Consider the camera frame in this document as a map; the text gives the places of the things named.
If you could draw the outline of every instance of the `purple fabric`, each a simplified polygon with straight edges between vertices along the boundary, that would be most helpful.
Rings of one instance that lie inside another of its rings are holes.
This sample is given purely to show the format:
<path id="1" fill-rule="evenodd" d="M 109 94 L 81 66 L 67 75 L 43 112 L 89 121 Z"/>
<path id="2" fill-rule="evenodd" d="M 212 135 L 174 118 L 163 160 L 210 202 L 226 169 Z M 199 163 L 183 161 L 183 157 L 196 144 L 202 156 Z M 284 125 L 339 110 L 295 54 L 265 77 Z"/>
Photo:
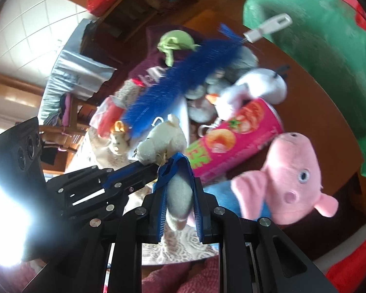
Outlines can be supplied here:
<path id="1" fill-rule="evenodd" d="M 173 30 L 185 31 L 194 40 L 196 44 L 201 44 L 204 41 L 204 36 L 197 31 L 186 28 L 182 25 L 154 25 L 146 28 L 146 41 L 148 52 L 146 58 L 140 62 L 132 71 L 129 72 L 129 79 L 143 80 L 145 76 L 149 75 L 147 69 L 151 67 L 162 67 L 168 69 L 165 64 L 165 54 L 157 49 L 157 44 L 161 37 Z M 191 50 L 176 50 L 174 51 L 174 61 L 179 62 L 185 59 L 192 51 Z"/>

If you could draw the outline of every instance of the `red plastic bag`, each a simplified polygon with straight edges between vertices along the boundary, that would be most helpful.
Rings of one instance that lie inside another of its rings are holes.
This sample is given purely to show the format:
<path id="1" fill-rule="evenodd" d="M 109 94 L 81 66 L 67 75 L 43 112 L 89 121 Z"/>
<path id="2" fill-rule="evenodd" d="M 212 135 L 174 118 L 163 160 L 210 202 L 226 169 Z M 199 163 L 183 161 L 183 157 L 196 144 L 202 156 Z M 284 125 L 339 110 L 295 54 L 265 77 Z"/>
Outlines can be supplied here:
<path id="1" fill-rule="evenodd" d="M 116 0 L 88 0 L 87 10 L 97 17 L 102 16 Z"/>
<path id="2" fill-rule="evenodd" d="M 125 110 L 125 105 L 118 98 L 110 95 L 98 107 L 89 125 L 97 129 L 100 137 L 108 138 L 111 127 L 121 119 Z"/>

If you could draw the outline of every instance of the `white plush toy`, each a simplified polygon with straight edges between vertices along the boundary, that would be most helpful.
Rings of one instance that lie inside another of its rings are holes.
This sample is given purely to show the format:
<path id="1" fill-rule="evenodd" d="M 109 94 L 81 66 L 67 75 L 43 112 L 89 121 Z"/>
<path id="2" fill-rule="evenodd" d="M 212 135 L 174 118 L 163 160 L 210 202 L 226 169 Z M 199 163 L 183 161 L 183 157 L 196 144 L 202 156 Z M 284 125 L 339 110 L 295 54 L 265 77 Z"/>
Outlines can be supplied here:
<path id="1" fill-rule="evenodd" d="M 137 159 L 143 164 L 156 163 L 160 157 L 170 158 L 177 152 L 184 152 L 187 147 L 186 137 L 179 127 L 179 118 L 168 115 L 168 121 L 156 125 L 147 138 L 137 147 Z"/>
<path id="2" fill-rule="evenodd" d="M 179 127 L 179 119 L 168 115 L 168 121 L 159 123 L 147 138 L 137 147 L 137 159 L 143 164 L 167 160 L 177 152 L 183 153 L 187 147 L 186 137 Z M 167 223 L 172 230 L 182 230 L 192 209 L 192 189 L 189 177 L 179 172 L 167 186 Z"/>
<path id="3" fill-rule="evenodd" d="M 287 86 L 280 74 L 288 68 L 289 66 L 285 65 L 277 71 L 265 68 L 252 69 L 240 77 L 233 86 L 224 89 L 220 95 L 210 94 L 206 98 L 214 104 L 222 120 L 234 117 L 247 100 L 261 97 L 271 105 L 280 104 L 287 95 Z"/>

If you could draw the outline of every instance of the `orange beak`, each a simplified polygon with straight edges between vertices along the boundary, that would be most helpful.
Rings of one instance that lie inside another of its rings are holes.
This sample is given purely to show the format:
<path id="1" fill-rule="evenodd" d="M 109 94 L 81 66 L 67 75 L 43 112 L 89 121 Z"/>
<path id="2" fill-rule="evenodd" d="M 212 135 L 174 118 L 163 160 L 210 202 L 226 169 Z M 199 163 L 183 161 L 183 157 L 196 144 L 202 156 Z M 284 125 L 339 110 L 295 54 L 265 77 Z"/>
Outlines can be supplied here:
<path id="1" fill-rule="evenodd" d="M 205 96 L 207 100 L 209 100 L 209 102 L 214 105 L 217 101 L 217 98 L 219 98 L 218 94 L 208 94 Z"/>

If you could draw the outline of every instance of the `pink pig plush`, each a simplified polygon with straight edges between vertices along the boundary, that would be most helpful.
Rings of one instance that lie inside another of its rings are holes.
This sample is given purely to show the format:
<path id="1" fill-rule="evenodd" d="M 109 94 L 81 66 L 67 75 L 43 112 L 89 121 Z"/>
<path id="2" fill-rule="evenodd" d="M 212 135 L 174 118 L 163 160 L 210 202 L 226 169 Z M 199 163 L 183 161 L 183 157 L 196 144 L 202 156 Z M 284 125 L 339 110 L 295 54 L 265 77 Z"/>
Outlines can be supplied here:
<path id="1" fill-rule="evenodd" d="M 272 142 L 260 171 L 248 171 L 231 180 L 243 218 L 260 217 L 263 203 L 276 224 L 288 225 L 314 208 L 332 217 L 338 201 L 321 192 L 321 173 L 309 139 L 299 133 L 284 133 Z"/>

